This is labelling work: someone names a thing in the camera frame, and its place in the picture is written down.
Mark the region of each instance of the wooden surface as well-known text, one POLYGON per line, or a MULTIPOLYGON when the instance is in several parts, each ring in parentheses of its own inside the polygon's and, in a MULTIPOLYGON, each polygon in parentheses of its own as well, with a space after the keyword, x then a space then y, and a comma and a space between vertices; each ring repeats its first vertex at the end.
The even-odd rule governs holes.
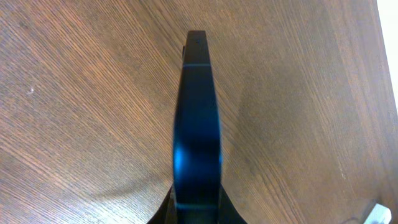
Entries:
POLYGON ((0 223, 145 223, 172 183, 188 30, 206 30, 223 185, 248 223, 398 222, 376 1, 1 1, 0 223))

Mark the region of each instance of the shiny blue object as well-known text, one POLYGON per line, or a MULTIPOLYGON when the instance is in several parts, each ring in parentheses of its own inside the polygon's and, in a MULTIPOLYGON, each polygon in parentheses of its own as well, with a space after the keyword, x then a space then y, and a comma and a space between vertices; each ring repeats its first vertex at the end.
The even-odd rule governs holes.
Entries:
POLYGON ((205 31, 190 31, 183 50, 173 162, 178 223, 217 223, 220 122, 205 31))

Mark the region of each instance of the white floor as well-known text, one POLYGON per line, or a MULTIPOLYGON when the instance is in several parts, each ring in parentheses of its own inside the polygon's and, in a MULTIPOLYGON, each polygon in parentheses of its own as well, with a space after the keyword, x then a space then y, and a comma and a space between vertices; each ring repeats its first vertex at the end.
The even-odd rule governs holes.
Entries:
POLYGON ((398 1, 377 0, 377 6, 398 111, 398 1))

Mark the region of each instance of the black object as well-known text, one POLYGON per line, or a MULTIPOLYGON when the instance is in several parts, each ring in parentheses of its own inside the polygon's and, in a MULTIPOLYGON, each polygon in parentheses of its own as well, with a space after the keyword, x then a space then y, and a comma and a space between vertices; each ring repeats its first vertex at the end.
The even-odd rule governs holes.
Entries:
POLYGON ((221 133, 205 31, 190 31, 174 121, 174 184, 149 223, 246 223, 221 186, 221 133))

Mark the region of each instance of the brown wood grain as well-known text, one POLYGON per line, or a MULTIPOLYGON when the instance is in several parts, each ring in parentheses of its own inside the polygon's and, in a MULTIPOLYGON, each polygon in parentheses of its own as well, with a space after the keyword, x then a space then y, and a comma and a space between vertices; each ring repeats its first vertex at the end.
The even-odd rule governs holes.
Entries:
POLYGON ((172 183, 188 30, 206 30, 223 185, 248 223, 398 222, 376 1, 0 2, 0 223, 145 223, 172 183))

